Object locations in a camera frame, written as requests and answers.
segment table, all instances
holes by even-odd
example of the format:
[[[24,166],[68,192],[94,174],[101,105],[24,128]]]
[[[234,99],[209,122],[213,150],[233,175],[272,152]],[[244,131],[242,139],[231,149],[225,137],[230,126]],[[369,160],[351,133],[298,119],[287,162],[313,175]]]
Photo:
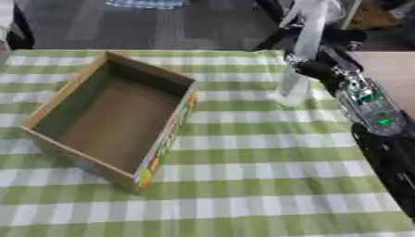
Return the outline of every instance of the table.
[[[276,51],[118,51],[200,81],[188,119],[141,195],[39,153],[19,122],[99,51],[17,51],[0,76],[0,236],[414,236],[349,123],[313,81],[271,101]]]

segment white object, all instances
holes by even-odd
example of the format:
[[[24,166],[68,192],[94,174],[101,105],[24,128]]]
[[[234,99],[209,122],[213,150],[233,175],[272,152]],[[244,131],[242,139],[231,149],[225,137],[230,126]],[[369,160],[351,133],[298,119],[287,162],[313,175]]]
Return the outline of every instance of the white object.
[[[324,25],[328,21],[341,18],[342,8],[337,0],[296,0],[280,27],[284,27],[297,15],[301,15],[306,21],[296,42],[294,54],[299,59],[314,59]],[[277,90],[270,97],[283,106],[298,106],[306,99],[307,91],[308,78],[287,66]]]

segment green led light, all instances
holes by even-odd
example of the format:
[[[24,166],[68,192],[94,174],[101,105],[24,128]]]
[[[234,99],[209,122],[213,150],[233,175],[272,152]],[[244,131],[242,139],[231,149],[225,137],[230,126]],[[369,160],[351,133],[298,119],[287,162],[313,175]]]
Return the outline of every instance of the green led light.
[[[382,126],[389,126],[389,125],[391,125],[392,120],[389,119],[389,118],[384,118],[384,119],[380,119],[378,122]]]

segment green stripe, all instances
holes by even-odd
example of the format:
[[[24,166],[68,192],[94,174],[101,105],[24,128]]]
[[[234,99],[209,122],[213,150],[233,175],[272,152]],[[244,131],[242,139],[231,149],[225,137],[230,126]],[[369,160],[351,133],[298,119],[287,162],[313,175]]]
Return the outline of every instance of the green stripe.
[[[249,134],[282,134],[282,133],[334,133],[348,132],[348,122],[259,122],[259,123],[186,123],[180,128],[181,136],[217,136],[217,135],[249,135]],[[18,127],[0,128],[2,139],[22,137]]]
[[[170,165],[361,160],[357,147],[169,151]]]
[[[7,66],[2,73],[9,74],[62,74],[79,71],[85,65],[79,66]]]
[[[39,106],[38,103],[14,103],[0,104],[0,111],[8,114],[30,114]],[[264,101],[201,101],[197,103],[195,111],[296,111],[296,110],[313,110],[313,109],[338,109],[335,100],[306,100],[302,105],[297,107],[285,107],[270,100]]]
[[[0,104],[0,111],[5,114],[30,114],[39,105],[38,103]]]
[[[62,74],[62,73],[72,73],[79,71],[85,65],[77,66],[7,66],[3,69],[3,73],[9,74]],[[240,73],[240,72],[249,72],[249,73],[258,73],[258,72],[282,72],[284,67],[283,65],[275,66],[259,66],[259,65],[246,65],[246,66],[237,66],[237,65],[158,65],[164,69],[169,69],[176,72],[190,73],[190,72],[205,72],[205,73],[215,73],[215,72],[226,72],[226,73]]]
[[[13,128],[0,128],[0,138],[1,139],[16,139],[16,138],[26,138],[19,127]]]
[[[195,107],[196,111],[296,111],[296,110],[313,110],[313,109],[338,109],[337,101],[314,100],[308,99],[300,106],[286,107],[271,101],[244,101],[244,100],[227,100],[227,101],[200,101]]]
[[[86,57],[97,56],[102,50],[18,50],[13,56]]]
[[[1,84],[0,93],[33,93],[45,90],[56,91],[65,81],[52,83],[27,83],[13,82]],[[202,81],[198,83],[200,91],[272,91],[277,87],[276,82],[257,82],[257,81]],[[314,89],[323,90],[319,82],[311,83]]]
[[[275,81],[201,81],[198,88],[203,91],[273,91],[277,88]],[[312,81],[310,87],[324,90],[318,81]]]
[[[72,168],[70,162],[45,154],[0,155],[1,168]]]
[[[166,164],[231,164],[266,162],[317,162],[363,159],[357,147],[302,149],[240,149],[208,151],[169,151]],[[44,154],[0,155],[1,168],[65,168],[73,167]]]
[[[64,195],[82,189],[77,195]],[[304,178],[242,181],[182,181],[153,182],[139,196],[131,195],[111,184],[11,186],[0,193],[4,205],[54,204],[70,202],[128,200],[168,200],[182,198],[220,198],[261,195],[301,195],[328,193],[384,193],[385,189],[375,176],[359,178]]]
[[[48,232],[53,234],[50,236],[72,237],[81,236],[87,229],[90,236],[161,236],[159,232],[163,226],[181,237],[270,237],[348,233],[352,235],[357,231],[358,233],[413,231],[413,224],[401,212],[383,212],[0,227],[0,235],[17,237],[28,236],[29,233],[31,237],[45,237]],[[239,234],[246,226],[251,228],[252,235],[246,232],[243,235]]]
[[[97,56],[104,51],[102,50],[82,50],[82,51],[64,51],[64,50],[36,50],[36,51],[18,51],[13,56],[51,56],[51,57],[85,57]],[[160,57],[232,57],[243,56],[255,58],[255,56],[282,56],[281,51],[269,52],[243,52],[243,51],[163,51],[163,50],[112,50],[111,52],[124,56],[160,56]]]
[[[43,91],[57,91],[63,82],[54,83],[6,83],[0,84],[0,93],[38,93]]]

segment wooden surface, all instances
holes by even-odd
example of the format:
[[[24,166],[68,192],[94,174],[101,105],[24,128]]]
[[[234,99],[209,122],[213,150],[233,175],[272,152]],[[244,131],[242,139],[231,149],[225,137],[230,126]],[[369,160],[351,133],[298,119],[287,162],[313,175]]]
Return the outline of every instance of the wooden surface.
[[[415,52],[355,52],[365,75],[377,80],[415,118]]]

